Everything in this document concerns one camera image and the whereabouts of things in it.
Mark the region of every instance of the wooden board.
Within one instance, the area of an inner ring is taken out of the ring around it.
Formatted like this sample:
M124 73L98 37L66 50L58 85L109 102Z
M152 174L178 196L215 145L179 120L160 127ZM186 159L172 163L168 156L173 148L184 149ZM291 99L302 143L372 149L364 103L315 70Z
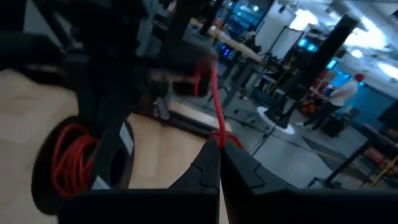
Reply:
M197 21L196 19L192 18L190 21L191 25L198 27L199 29L203 27L203 24L199 21ZM210 35L214 35L216 33L216 29L215 28L210 28L208 30L208 34ZM232 47L233 49L242 52L242 54L244 54L245 56L255 60L256 62L262 62L263 59L262 57L258 56L258 54L256 54L252 49L250 49L248 46L239 43L238 41L232 39L228 34L226 34L223 31L219 31L217 33L216 38L226 44L228 44L230 47Z
M30 195L31 170L51 129L76 113L73 92L37 85L16 72L0 72L0 223L57 222L35 208ZM185 172L205 142L142 116L131 115L128 121L136 137L132 189L168 187ZM220 223L228 223L223 199Z
M203 124L209 125L211 127L214 127L216 129L220 128L220 125L218 124L218 120L216 117L210 116L204 112L195 110L189 106L185 106L181 103L178 103L176 101L170 102L169 105L169 110L174 111L178 114L181 114L187 118L194 119L196 121L199 121ZM227 131L232 132L232 125L231 123L225 121L225 128Z

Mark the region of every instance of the red cable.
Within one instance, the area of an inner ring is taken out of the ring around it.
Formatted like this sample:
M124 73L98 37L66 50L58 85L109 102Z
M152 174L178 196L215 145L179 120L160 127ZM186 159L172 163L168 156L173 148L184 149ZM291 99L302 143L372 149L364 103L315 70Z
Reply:
M211 92L213 93L214 106L216 109L218 124L220 126L220 149L225 148L226 129L224 123L224 115L220 105L217 84L217 61L213 61L211 68ZM199 81L201 75L201 67L199 67L195 76L195 95L199 92ZM65 138L71 131L81 131L83 134L77 137L63 152L62 146ZM79 193L90 189L90 174L93 165L93 157L87 158L87 154L93 147L97 147L98 141L89 134L89 132L79 124L70 124L65 127L55 146L51 181L57 192L64 198L73 197Z
M71 131L81 131L83 134L62 152L63 142ZM79 124L70 124L62 130L55 146L51 169L52 184L62 197L73 197L90 189L93 157L88 159L87 155L93 147L97 147L97 143Z
M213 94L214 107L216 109L218 125L220 126L220 149L225 148L226 141L226 130L225 130L225 122L224 122L224 114L223 109L220 104L220 98L218 97L218 68L217 68L217 60L213 61L212 69L211 69L211 92Z

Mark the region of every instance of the ceiling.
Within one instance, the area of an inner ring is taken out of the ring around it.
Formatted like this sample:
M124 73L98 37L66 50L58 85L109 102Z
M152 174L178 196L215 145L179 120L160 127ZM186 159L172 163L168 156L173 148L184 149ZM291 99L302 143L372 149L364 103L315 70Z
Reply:
M396 0L297 1L299 1L300 7L310 11L318 18L318 27L323 30L332 30L339 18L347 12L360 18L359 30L356 30L356 32L367 32L367 34L371 32L372 35L354 41L350 39L351 41L346 42L345 46L350 52L359 50L363 56L356 58L351 54L346 54L340 62L341 69L345 70L346 73L365 73L365 83L398 98L397 80L379 67L379 62L398 67L398 20L394 20L391 16L398 10Z

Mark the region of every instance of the white sticker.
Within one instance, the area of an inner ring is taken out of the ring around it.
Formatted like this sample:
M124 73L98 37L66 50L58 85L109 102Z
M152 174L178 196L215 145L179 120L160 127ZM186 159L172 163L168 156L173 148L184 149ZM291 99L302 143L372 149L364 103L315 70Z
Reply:
M105 181L100 176L97 176L91 189L92 190L109 190L110 187L108 184L105 183Z
M127 151L129 152L129 155L132 153L132 149L134 147L134 142L131 139L130 133L127 129L126 123L123 123L122 128L120 129L120 138L122 139L122 142L124 143L124 146L126 147Z

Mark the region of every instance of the red cap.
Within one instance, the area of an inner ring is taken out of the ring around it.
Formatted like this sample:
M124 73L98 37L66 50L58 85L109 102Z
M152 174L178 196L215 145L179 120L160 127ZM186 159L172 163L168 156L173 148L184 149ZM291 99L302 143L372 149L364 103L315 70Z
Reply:
M355 75L355 79L358 81L362 81L365 78L365 76L362 73L358 73Z

